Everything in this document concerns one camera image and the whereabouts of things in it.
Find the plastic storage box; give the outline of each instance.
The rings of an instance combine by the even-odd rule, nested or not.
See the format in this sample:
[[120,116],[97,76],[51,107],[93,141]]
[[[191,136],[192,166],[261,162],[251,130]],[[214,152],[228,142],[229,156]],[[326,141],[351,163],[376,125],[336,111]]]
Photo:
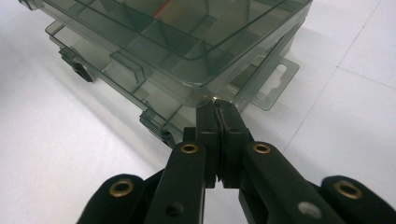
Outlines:
[[[310,0],[20,0],[55,18],[63,59],[143,109],[160,138],[194,126],[214,97],[269,109],[298,65],[282,58]],[[258,96],[279,64],[280,85]]]

